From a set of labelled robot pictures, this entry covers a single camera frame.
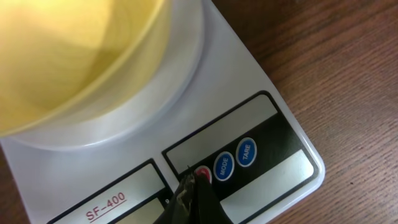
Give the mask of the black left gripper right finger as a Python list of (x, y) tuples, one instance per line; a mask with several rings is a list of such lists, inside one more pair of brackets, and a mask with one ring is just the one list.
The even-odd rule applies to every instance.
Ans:
[(195, 174), (194, 177), (196, 183), (194, 223), (232, 224), (208, 179), (204, 175)]

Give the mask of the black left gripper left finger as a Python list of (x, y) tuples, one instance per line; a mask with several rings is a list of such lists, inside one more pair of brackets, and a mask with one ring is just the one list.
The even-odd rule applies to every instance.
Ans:
[(196, 223), (196, 179), (193, 172), (179, 183), (171, 201), (154, 224)]

